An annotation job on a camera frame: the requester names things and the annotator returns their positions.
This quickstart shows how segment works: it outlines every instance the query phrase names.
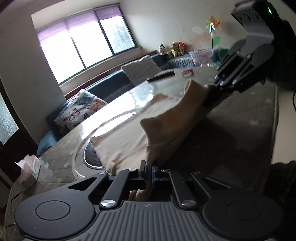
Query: window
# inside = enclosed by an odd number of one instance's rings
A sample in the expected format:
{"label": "window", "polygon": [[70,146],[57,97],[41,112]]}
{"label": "window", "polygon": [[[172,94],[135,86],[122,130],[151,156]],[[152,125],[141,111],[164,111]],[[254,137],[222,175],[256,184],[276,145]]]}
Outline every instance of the window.
{"label": "window", "polygon": [[37,32],[59,84],[136,44],[118,5],[84,12]]}

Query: window frame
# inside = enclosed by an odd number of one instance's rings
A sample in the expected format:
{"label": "window frame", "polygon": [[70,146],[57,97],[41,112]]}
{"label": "window frame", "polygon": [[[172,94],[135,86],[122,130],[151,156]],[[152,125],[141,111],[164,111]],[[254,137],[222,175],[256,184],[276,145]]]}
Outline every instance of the window frame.
{"label": "window frame", "polygon": [[[99,20],[98,15],[97,15],[97,13],[96,13],[96,10],[97,10],[97,9],[103,9],[103,8],[108,8],[108,7],[113,7],[113,6],[117,6],[117,7],[118,7],[118,9],[119,9],[119,11],[120,11],[120,13],[121,13],[121,17],[122,17],[122,19],[123,19],[123,22],[124,22],[124,24],[126,25],[126,28],[127,28],[128,32],[129,32],[129,34],[130,34],[130,36],[131,36],[131,39],[132,39],[132,41],[133,41],[133,43],[134,43],[134,45],[135,45],[135,46],[132,47],[132,48],[128,48],[128,49],[123,50],[123,51],[118,52],[118,53],[114,53],[114,50],[113,50],[113,48],[112,48],[112,46],[111,46],[111,44],[110,44],[110,41],[109,41],[109,39],[108,39],[108,37],[107,37],[107,35],[106,35],[106,33],[105,33],[105,30],[104,30],[104,28],[103,28],[103,26],[102,26],[102,24],[101,24],[101,22],[100,22],[100,20]],[[75,17],[75,16],[77,16],[77,15],[80,15],[80,14],[86,13],[86,12],[94,12],[94,14],[95,14],[95,16],[96,16],[96,19],[97,19],[97,22],[99,23],[99,26],[100,26],[100,28],[101,28],[102,34],[104,35],[105,40],[106,40],[106,42],[107,42],[107,44],[108,44],[108,46],[109,46],[109,48],[110,48],[110,50],[111,50],[112,56],[110,56],[110,57],[108,57],[108,58],[105,58],[105,59],[103,59],[103,60],[101,60],[101,61],[99,61],[99,62],[97,62],[97,63],[95,63],[95,64],[93,64],[93,65],[91,65],[91,66],[89,66],[89,67],[86,67],[86,66],[85,66],[85,63],[83,62],[83,59],[82,59],[82,57],[81,57],[81,55],[80,55],[80,53],[79,53],[79,51],[78,51],[78,48],[77,48],[77,46],[76,46],[76,43],[75,43],[75,41],[73,40],[73,38],[72,38],[72,36],[71,36],[71,40],[72,40],[73,45],[74,45],[74,47],[75,47],[75,49],[76,49],[76,52],[78,53],[78,56],[79,56],[79,58],[80,58],[80,61],[81,61],[82,65],[84,66],[84,69],[81,70],[81,71],[79,71],[79,72],[77,72],[76,74],[70,76],[69,78],[67,78],[66,80],[62,81],[61,83],[59,83],[59,86],[61,86],[62,84],[66,83],[67,81],[71,80],[71,79],[74,78],[75,76],[81,74],[82,72],[84,72],[84,71],[86,71],[86,70],[88,70],[88,69],[90,69],[90,68],[92,68],[92,67],[94,67],[94,66],[96,66],[96,65],[98,65],[98,64],[100,64],[100,63],[102,63],[102,62],[104,62],[104,61],[106,61],[106,60],[109,60],[109,59],[111,59],[111,58],[113,58],[113,57],[115,57],[115,56],[117,56],[117,55],[119,55],[119,54],[125,53],[125,52],[127,52],[127,51],[132,50],[132,49],[136,49],[136,48],[138,47],[137,42],[136,42],[136,40],[135,40],[135,38],[134,38],[134,36],[133,36],[133,33],[132,33],[132,31],[131,31],[131,29],[130,29],[130,27],[129,27],[127,21],[126,21],[126,18],[125,18],[125,16],[124,16],[124,14],[123,14],[123,12],[122,12],[122,10],[121,10],[119,4],[106,5],[106,6],[103,6],[103,7],[98,7],[98,8],[94,8],[94,9],[91,9],[91,10],[82,11],[82,12],[77,13],[77,14],[73,14],[73,15],[68,16],[68,17],[66,17],[66,18],[63,18],[63,19],[61,19],[61,20],[59,20],[59,21],[56,21],[56,22],[54,22],[54,23],[52,23],[52,24],[50,24],[50,25],[48,25],[48,26],[46,26],[46,27],[43,27],[43,28],[41,28],[41,29],[38,29],[38,30],[36,31],[36,33],[40,32],[40,31],[42,31],[42,30],[44,30],[44,29],[46,29],[46,28],[48,28],[48,27],[50,27],[50,26],[52,26],[52,25],[54,25],[54,24],[60,23],[60,22],[64,22],[64,23],[65,23],[65,25],[67,26],[67,30],[68,30],[68,32],[69,32],[69,27],[68,27],[68,25],[67,25],[67,23],[66,23],[66,20],[69,19],[69,18]]]}

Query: door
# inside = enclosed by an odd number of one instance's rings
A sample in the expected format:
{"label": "door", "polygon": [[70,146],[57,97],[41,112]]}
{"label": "door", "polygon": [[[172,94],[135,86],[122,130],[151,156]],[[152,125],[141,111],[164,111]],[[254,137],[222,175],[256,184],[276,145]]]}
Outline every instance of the door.
{"label": "door", "polygon": [[15,162],[36,152],[37,145],[18,118],[0,80],[0,169],[14,182],[20,175]]}

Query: pillow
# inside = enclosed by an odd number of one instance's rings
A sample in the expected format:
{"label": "pillow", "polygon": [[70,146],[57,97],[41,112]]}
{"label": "pillow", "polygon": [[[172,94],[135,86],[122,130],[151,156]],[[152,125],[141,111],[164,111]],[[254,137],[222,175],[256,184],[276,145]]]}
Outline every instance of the pillow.
{"label": "pillow", "polygon": [[125,64],[121,69],[134,86],[141,84],[161,71],[161,68],[156,65],[149,55]]}
{"label": "pillow", "polygon": [[107,104],[106,101],[82,89],[62,109],[54,122],[60,134],[64,136]]}

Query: window sill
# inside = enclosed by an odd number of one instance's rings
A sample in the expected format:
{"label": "window sill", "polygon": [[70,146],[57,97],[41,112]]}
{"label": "window sill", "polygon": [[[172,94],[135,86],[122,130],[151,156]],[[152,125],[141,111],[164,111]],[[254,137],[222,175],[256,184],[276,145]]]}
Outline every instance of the window sill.
{"label": "window sill", "polygon": [[131,50],[128,50],[122,54],[106,59],[95,66],[79,73],[75,77],[71,78],[67,82],[60,85],[62,93],[66,96],[72,92],[77,87],[83,85],[90,79],[98,76],[99,74],[134,58],[143,55],[142,47],[137,47]]}

